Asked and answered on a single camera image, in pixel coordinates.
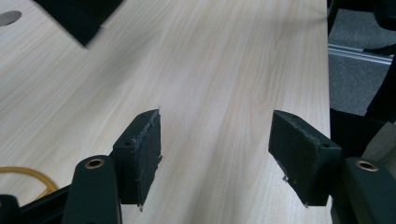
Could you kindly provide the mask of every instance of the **round hole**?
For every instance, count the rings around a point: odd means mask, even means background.
[[[0,26],[7,26],[19,20],[22,13],[19,11],[8,11],[0,14]]]
[[[87,163],[85,163],[85,168],[87,169],[96,169],[101,167],[103,164],[105,164],[105,161],[102,159],[93,159],[90,161],[87,161]]]
[[[356,161],[356,165],[359,166],[362,170],[370,171],[370,172],[377,172],[378,167],[368,161]]]

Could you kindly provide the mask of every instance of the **light wood grain surface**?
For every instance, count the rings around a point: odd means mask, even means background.
[[[124,0],[82,49],[32,1],[0,27],[0,166],[71,182],[141,112],[160,108],[163,160],[124,223],[330,223],[268,153],[274,109],[329,135],[326,1]],[[1,175],[32,201],[44,187]]]

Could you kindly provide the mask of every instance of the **black object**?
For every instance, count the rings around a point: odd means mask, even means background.
[[[396,181],[385,167],[361,158],[348,158],[342,181],[358,223],[395,223]]]
[[[121,223],[116,169],[110,157],[90,157],[77,165],[62,223]]]
[[[396,122],[396,58],[393,58],[387,75],[367,107],[365,117],[383,122]]]
[[[305,205],[326,205],[341,148],[303,119],[274,111],[269,151]]]
[[[328,15],[328,35],[332,31],[338,9],[373,12],[378,25],[384,29],[396,31],[396,1],[394,0],[327,0],[330,9]],[[377,55],[389,56],[396,53],[396,45],[378,49],[364,49]]]
[[[341,159],[361,157],[385,122],[330,109],[332,141],[341,146]]]
[[[134,119],[109,157],[80,162],[70,186],[22,208],[15,197],[0,195],[0,224],[121,223],[120,202],[144,204],[161,158],[160,114],[151,110]]]
[[[161,123],[158,110],[142,114],[113,146],[110,156],[120,175],[122,203],[143,205],[161,161]]]
[[[86,46],[122,0],[33,0]]]
[[[358,120],[357,123],[362,125],[365,122]],[[343,156],[335,161],[335,155],[340,155],[340,150],[330,139],[318,134],[317,130],[297,116],[274,112],[269,151],[304,205],[325,205],[323,202],[332,195],[334,224],[394,223],[396,181],[380,164],[357,157],[347,158],[349,152],[343,152]],[[312,184],[316,183],[312,181],[314,179],[320,180],[319,183],[327,183],[327,186]],[[295,180],[305,184],[298,186]]]
[[[394,0],[376,0],[374,15],[379,26],[396,31],[396,2]]]

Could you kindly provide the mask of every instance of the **wooden table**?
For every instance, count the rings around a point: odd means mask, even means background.
[[[0,166],[68,185],[141,112],[160,108],[163,161],[124,223],[330,223],[268,153],[272,112],[329,135],[326,1],[125,0],[89,49],[28,0],[1,0]],[[20,204],[43,189],[2,175]]]

